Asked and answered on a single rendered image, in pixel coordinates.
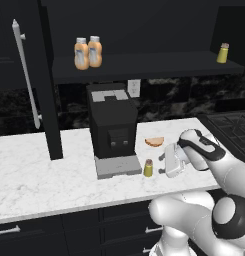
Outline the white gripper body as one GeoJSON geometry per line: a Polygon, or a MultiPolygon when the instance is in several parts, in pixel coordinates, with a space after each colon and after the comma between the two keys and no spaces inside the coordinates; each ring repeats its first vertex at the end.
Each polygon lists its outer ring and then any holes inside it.
{"type": "Polygon", "coordinates": [[[185,170],[187,156],[176,143],[165,148],[165,173],[168,178],[174,178],[185,170]]]}

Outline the yellow shaker with brown cap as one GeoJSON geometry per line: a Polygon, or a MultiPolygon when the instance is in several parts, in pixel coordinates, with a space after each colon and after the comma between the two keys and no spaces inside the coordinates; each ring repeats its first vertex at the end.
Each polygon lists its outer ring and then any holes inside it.
{"type": "Polygon", "coordinates": [[[146,177],[151,177],[153,175],[153,161],[147,159],[144,166],[144,175],[146,177]]]}
{"type": "Polygon", "coordinates": [[[229,44],[222,43],[216,61],[220,64],[225,64],[228,57],[229,44]]]}

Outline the black cabinet shelf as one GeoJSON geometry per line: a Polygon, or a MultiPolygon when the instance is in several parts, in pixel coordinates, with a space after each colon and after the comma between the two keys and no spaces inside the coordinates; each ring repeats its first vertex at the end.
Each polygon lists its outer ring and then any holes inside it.
{"type": "Polygon", "coordinates": [[[75,67],[73,57],[56,57],[52,67],[55,84],[235,74],[244,70],[231,60],[217,63],[211,51],[104,55],[100,67],[85,71],[75,67]]]}

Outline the orange condiment bottle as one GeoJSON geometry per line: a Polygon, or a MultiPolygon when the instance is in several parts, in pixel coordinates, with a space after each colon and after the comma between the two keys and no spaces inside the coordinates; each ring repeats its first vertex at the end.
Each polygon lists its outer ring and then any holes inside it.
{"type": "Polygon", "coordinates": [[[78,70],[89,68],[89,50],[85,38],[77,38],[74,46],[74,64],[78,70]]]}
{"type": "Polygon", "coordinates": [[[97,68],[102,64],[102,45],[99,36],[91,36],[88,43],[89,65],[97,68]]]}

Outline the half slice of bread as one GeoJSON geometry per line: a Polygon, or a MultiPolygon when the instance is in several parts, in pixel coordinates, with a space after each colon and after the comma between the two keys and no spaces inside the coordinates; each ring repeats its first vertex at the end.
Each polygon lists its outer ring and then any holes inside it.
{"type": "Polygon", "coordinates": [[[163,137],[155,137],[155,138],[146,138],[145,143],[151,147],[159,147],[163,144],[163,137]]]}

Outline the black coffee machine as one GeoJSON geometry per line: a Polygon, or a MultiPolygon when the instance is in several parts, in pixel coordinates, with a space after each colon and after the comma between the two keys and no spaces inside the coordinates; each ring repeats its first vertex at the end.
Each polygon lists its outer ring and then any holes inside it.
{"type": "Polygon", "coordinates": [[[97,178],[141,174],[135,152],[138,110],[125,85],[88,85],[86,91],[97,178]]]}

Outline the black drawer front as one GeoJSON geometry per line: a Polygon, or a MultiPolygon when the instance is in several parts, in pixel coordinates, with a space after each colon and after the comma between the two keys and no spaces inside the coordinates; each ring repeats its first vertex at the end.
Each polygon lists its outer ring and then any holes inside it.
{"type": "Polygon", "coordinates": [[[148,256],[143,248],[151,249],[157,241],[156,237],[147,237],[113,244],[104,249],[104,256],[148,256]]]}
{"type": "Polygon", "coordinates": [[[127,238],[131,236],[143,235],[146,228],[158,228],[149,216],[140,216],[136,218],[123,219],[110,222],[104,225],[105,241],[127,238]]]}
{"type": "Polygon", "coordinates": [[[0,256],[69,256],[61,218],[37,218],[0,224],[0,230],[20,232],[0,235],[0,256]]]}

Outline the black hob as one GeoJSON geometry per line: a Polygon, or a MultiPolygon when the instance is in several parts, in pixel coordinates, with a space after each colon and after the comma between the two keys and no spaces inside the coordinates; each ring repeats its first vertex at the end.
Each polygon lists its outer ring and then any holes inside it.
{"type": "Polygon", "coordinates": [[[197,118],[235,157],[245,162],[245,111],[199,114],[197,118]]]}

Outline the white wall socket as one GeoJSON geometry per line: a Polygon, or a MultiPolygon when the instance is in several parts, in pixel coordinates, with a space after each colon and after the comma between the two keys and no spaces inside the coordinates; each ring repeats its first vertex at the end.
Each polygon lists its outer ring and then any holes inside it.
{"type": "Polygon", "coordinates": [[[134,79],[134,80],[128,81],[127,91],[132,98],[136,98],[140,96],[140,85],[141,85],[140,79],[134,79]]]}

